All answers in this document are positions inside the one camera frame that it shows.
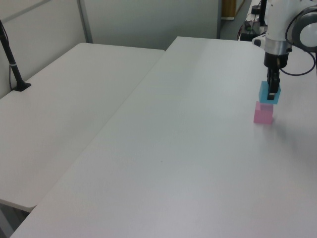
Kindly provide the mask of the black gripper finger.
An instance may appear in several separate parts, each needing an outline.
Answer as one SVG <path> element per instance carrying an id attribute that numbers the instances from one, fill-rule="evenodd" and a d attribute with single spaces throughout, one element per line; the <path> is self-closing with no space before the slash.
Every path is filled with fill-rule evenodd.
<path id="1" fill-rule="evenodd" d="M 278 94 L 280 77 L 279 70 L 268 69 L 267 70 L 267 83 L 268 83 L 268 100 L 274 100 Z"/>

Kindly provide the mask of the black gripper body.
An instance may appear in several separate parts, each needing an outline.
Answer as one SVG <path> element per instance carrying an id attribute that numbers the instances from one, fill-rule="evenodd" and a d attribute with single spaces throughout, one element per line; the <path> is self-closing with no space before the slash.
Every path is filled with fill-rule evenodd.
<path id="1" fill-rule="evenodd" d="M 274 54 L 265 52 L 264 65 L 268 69 L 280 70 L 287 66 L 288 57 L 289 57 L 289 54 L 274 55 Z"/>

